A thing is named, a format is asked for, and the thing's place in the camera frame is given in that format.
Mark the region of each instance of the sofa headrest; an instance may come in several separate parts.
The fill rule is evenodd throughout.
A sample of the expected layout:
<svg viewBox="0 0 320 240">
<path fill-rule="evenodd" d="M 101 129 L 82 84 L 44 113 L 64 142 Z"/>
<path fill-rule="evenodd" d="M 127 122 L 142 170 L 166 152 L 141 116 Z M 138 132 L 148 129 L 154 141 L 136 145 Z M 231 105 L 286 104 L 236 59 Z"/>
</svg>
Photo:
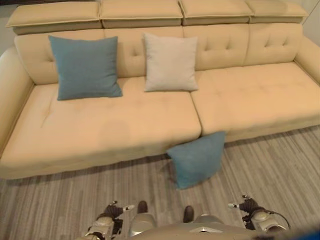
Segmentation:
<svg viewBox="0 0 320 240">
<path fill-rule="evenodd" d="M 176 0 L 102 0 L 100 19 L 106 29 L 180 26 Z"/>
<path fill-rule="evenodd" d="M 19 6 L 7 27 L 18 35 L 86 29 L 240 23 L 300 23 L 308 14 L 285 0 L 101 0 Z"/>
<path fill-rule="evenodd" d="M 250 23 L 300 23 L 308 13 L 299 4 L 284 0 L 246 0 Z"/>
<path fill-rule="evenodd" d="M 13 12 L 6 27 L 13 27 L 18 35 L 101 29 L 99 10 L 99 3 L 95 1 L 21 5 Z"/>
<path fill-rule="evenodd" d="M 251 9 L 243 0 L 179 0 L 184 26 L 248 23 Z"/>
</svg>

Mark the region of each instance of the wood-look floor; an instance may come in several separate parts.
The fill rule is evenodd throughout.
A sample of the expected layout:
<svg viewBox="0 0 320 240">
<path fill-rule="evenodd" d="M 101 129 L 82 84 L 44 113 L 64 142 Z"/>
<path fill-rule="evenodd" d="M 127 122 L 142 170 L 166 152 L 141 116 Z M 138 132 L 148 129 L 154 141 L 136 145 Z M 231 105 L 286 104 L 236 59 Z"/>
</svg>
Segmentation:
<svg viewBox="0 0 320 240">
<path fill-rule="evenodd" d="M 320 223 L 320 127 L 225 145 L 221 170 L 189 189 L 176 190 L 165 155 L 113 165 L 0 180 L 0 240 L 73 240 L 112 200 L 146 200 L 158 225 L 181 221 L 184 207 L 243 227 L 228 209 L 241 194 L 285 215 L 294 228 Z M 123 215 L 122 236 L 135 212 Z"/>
</svg>

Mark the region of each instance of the throw pillow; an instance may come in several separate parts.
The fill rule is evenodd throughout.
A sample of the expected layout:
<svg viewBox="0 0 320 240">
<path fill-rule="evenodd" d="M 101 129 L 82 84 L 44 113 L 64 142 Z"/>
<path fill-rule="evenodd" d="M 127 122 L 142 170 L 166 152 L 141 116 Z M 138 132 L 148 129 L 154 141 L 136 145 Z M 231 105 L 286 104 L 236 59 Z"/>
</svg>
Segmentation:
<svg viewBox="0 0 320 240">
<path fill-rule="evenodd" d="M 145 91 L 198 89 L 195 80 L 197 37 L 160 37 L 144 33 Z"/>
<path fill-rule="evenodd" d="M 122 96 L 117 84 L 118 37 L 49 40 L 59 75 L 58 100 Z"/>
<path fill-rule="evenodd" d="M 210 178 L 221 167 L 225 132 L 203 136 L 170 148 L 167 153 L 175 165 L 177 187 L 189 188 Z"/>
</svg>

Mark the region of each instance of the blue pillow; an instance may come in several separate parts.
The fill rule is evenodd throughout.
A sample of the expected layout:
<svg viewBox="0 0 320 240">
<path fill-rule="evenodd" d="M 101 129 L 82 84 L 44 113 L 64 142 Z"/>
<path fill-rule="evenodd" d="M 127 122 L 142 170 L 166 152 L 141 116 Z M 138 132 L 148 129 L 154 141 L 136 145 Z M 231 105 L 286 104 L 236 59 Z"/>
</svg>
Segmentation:
<svg viewBox="0 0 320 240">
<path fill-rule="evenodd" d="M 179 189 L 196 185 L 220 169 L 225 135 L 224 131 L 219 131 L 167 151 L 175 165 Z"/>
<path fill-rule="evenodd" d="M 49 36 L 59 74 L 58 100 L 121 97 L 117 84 L 118 37 L 72 40 Z"/>
</svg>

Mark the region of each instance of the backrest cushion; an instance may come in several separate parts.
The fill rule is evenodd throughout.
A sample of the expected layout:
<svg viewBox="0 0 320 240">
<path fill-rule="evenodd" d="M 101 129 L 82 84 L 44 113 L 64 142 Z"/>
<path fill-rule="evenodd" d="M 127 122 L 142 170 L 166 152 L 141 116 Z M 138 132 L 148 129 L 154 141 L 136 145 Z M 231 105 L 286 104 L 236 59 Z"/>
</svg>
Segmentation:
<svg viewBox="0 0 320 240">
<path fill-rule="evenodd" d="M 146 49 L 143 33 L 183 38 L 181 26 L 105 29 L 106 38 L 118 37 L 118 78 L 146 76 Z"/>
<path fill-rule="evenodd" d="M 248 24 L 183 27 L 185 38 L 198 37 L 195 70 L 242 66 L 249 37 Z"/>
<path fill-rule="evenodd" d="M 99 40 L 105 37 L 103 29 L 59 31 L 16 36 L 15 46 L 24 68 L 35 84 L 55 84 L 58 72 L 48 35 L 76 40 Z"/>
<path fill-rule="evenodd" d="M 249 24 L 244 65 L 286 63 L 294 60 L 303 36 L 298 23 Z"/>
</svg>

